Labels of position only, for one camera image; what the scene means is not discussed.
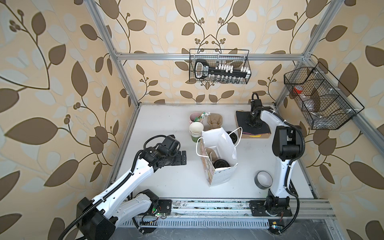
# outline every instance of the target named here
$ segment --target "white table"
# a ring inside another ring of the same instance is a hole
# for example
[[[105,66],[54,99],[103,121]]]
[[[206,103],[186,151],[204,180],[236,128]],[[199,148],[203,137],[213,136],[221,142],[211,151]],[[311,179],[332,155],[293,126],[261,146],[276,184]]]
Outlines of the white table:
[[[271,147],[274,129],[271,129],[272,134],[268,139],[241,139],[237,146],[238,167],[235,173],[228,182],[214,187],[208,185],[201,159],[195,152],[196,143],[189,134],[189,115],[192,112],[219,113],[223,116],[222,127],[226,131],[233,131],[236,129],[236,110],[250,111],[250,105],[143,105],[118,177],[131,168],[136,152],[143,149],[145,141],[155,135],[173,134],[181,143],[180,150],[187,151],[187,165],[157,170],[138,186],[134,195],[150,189],[163,198],[265,198],[268,190],[259,189],[254,177],[260,170],[274,177],[276,160]],[[163,138],[154,139],[147,147],[162,141]],[[298,163],[293,168],[291,178],[300,198],[313,199]]]

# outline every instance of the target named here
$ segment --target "bag handle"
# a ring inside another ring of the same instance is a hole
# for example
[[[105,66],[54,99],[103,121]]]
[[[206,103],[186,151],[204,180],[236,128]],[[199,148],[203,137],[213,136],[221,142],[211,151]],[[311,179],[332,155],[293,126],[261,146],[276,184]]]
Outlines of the bag handle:
[[[200,157],[207,157],[207,158],[209,158],[209,156],[203,156],[203,155],[200,155],[198,152],[197,152],[197,145],[199,144],[199,140],[200,139],[203,139],[202,137],[199,137],[199,139],[197,140],[197,142],[196,142],[196,154],[198,155],[198,156],[200,156]]]
[[[241,136],[243,135],[243,128],[242,128],[242,127],[238,127],[238,128],[236,128],[233,132],[231,132],[230,134],[228,134],[228,135],[231,135],[232,133],[234,133],[235,131],[237,131],[239,128],[241,129],[241,132],[240,132],[240,138],[239,138],[239,141],[237,142],[235,148],[236,148],[237,145],[239,145],[239,143],[240,143]]]

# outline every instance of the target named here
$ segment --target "floral wallpaper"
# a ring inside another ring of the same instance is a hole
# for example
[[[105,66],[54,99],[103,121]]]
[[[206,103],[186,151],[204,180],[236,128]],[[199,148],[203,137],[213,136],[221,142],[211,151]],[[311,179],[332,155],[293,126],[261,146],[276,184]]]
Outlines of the floral wallpaper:
[[[312,55],[363,103],[360,114],[382,134],[383,23],[383,1],[346,0]],[[280,107],[285,119],[303,129],[306,150],[301,159],[320,198],[330,200],[345,236],[384,239],[383,156],[352,121],[335,131],[313,131],[298,111],[292,96]]]
[[[134,108],[85,5],[0,14],[0,239],[56,240],[104,188]]]
[[[248,103],[257,92],[263,103],[272,103],[284,86],[284,73],[292,61],[250,61],[248,84],[220,84],[189,79],[185,61],[127,60],[126,73],[142,103]]]
[[[96,0],[122,53],[302,53],[327,0]]]

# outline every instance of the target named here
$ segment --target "black rack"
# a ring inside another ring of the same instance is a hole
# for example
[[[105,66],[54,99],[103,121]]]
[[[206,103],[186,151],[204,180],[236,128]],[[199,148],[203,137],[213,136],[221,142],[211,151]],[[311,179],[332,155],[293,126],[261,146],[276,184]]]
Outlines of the black rack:
[[[189,81],[247,84],[252,74],[248,54],[249,50],[192,48]]]
[[[327,73],[335,79],[337,87],[325,78]],[[361,102],[321,62],[314,68],[302,67],[284,74],[284,84],[313,130],[339,129],[364,109]]]

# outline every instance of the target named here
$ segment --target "paper bag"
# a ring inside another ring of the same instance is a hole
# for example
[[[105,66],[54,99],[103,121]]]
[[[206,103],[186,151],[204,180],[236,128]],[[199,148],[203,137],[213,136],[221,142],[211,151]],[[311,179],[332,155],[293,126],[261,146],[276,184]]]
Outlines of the paper bag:
[[[205,177],[207,178],[209,186],[216,186],[227,182],[236,170],[238,164],[236,146],[241,140],[241,134],[238,138],[239,140],[237,144],[234,145],[231,140],[231,137],[228,133],[226,133],[226,131],[224,131],[222,127],[209,131],[202,131],[201,137],[199,138],[196,144],[196,154],[201,157]],[[213,151],[215,151],[218,159],[226,160],[229,164],[229,167],[221,167],[215,169],[212,164],[212,161],[209,159],[207,151],[205,150],[206,147],[209,147]]]

